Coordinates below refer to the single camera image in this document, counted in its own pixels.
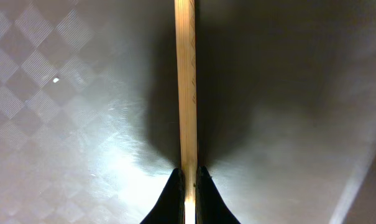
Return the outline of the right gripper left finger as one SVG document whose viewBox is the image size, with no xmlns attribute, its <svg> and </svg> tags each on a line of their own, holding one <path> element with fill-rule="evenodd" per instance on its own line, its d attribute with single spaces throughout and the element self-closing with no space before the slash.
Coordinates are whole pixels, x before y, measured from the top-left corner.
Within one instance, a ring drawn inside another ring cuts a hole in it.
<svg viewBox="0 0 376 224">
<path fill-rule="evenodd" d="M 185 177 L 173 169 L 156 204 L 140 224 L 181 224 L 184 216 Z"/>
</svg>

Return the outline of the wooden chopstick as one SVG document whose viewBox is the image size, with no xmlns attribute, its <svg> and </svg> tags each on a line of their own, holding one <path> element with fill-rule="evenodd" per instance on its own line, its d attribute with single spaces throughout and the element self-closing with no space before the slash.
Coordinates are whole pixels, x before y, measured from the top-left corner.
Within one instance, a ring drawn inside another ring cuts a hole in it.
<svg viewBox="0 0 376 224">
<path fill-rule="evenodd" d="M 194 0 L 175 0 L 181 168 L 185 175 L 184 223 L 196 223 L 198 165 Z"/>
</svg>

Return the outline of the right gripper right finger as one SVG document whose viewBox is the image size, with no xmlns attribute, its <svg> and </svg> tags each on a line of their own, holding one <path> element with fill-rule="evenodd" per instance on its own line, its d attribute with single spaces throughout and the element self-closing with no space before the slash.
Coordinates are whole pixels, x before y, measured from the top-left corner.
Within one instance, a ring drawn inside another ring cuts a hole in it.
<svg viewBox="0 0 376 224">
<path fill-rule="evenodd" d="M 196 172 L 196 223 L 240 224 L 219 194 L 205 166 Z"/>
</svg>

